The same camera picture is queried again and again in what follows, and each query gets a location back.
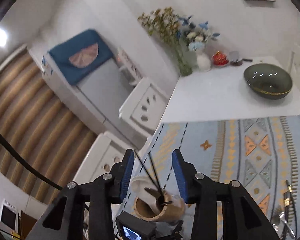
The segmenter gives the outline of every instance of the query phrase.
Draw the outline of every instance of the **camera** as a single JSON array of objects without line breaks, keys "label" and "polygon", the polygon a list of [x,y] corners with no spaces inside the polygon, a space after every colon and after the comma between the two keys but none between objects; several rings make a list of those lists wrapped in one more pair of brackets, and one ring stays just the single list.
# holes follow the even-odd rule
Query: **camera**
[{"label": "camera", "polygon": [[156,226],[141,220],[127,212],[116,218],[119,235],[123,240],[150,240],[155,234]]}]

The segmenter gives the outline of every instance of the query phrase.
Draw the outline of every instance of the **spoon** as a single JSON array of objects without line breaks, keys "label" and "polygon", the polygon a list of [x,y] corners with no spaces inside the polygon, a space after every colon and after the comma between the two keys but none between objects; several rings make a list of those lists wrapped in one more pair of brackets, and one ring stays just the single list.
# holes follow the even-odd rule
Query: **spoon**
[{"label": "spoon", "polygon": [[286,221],[286,219],[284,218],[284,212],[282,212],[280,215],[279,215],[279,218],[280,220],[286,224],[287,228],[289,229],[289,233],[290,233],[290,236],[292,238],[296,238],[296,235],[294,234],[293,230],[291,229],[291,227],[289,226],[288,222]]},{"label": "spoon", "polygon": [[280,218],[279,218],[279,215],[274,215],[272,218],[271,218],[271,224],[274,228],[274,230],[277,232],[279,230],[279,224],[280,224]]}]

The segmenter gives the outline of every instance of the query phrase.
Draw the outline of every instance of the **white microwave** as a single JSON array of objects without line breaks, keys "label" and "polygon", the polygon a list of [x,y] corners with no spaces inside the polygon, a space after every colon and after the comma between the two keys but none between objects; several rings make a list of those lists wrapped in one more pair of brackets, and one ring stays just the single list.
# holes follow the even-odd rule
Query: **white microwave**
[{"label": "white microwave", "polygon": [[0,207],[0,229],[4,231],[11,229],[19,234],[18,225],[19,217],[17,209],[4,199]]}]

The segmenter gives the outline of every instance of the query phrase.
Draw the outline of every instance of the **red ornament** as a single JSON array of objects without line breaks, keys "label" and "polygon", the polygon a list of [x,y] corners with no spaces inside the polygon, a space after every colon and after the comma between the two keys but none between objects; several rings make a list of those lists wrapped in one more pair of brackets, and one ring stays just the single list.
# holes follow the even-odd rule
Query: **red ornament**
[{"label": "red ornament", "polygon": [[212,60],[215,66],[224,66],[229,63],[227,56],[220,51],[216,52],[216,54],[212,57]]}]

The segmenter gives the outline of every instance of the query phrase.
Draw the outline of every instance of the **blue tablecloth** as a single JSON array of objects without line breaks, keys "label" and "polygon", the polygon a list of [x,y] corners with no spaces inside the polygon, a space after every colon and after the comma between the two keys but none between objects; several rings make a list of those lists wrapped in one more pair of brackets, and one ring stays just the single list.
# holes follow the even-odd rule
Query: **blue tablecloth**
[{"label": "blue tablecloth", "polygon": [[[171,154],[176,148],[186,162],[193,163],[198,172],[214,181],[229,183],[238,180],[254,198],[264,214],[271,217],[284,210],[283,194],[288,191],[285,181],[292,183],[300,224],[300,197],[298,160],[300,158],[300,115],[258,119],[206,121],[161,124],[153,137],[143,161],[151,170],[148,153],[151,153],[161,186],[179,195]],[[146,173],[139,165],[132,176]],[[134,214],[136,195],[130,189],[122,203],[122,210]],[[183,217],[185,239],[190,239],[195,205],[186,209]],[[295,228],[292,208],[289,223]],[[157,223],[163,234],[171,227]],[[218,205],[218,239],[222,236],[222,208]]]}]

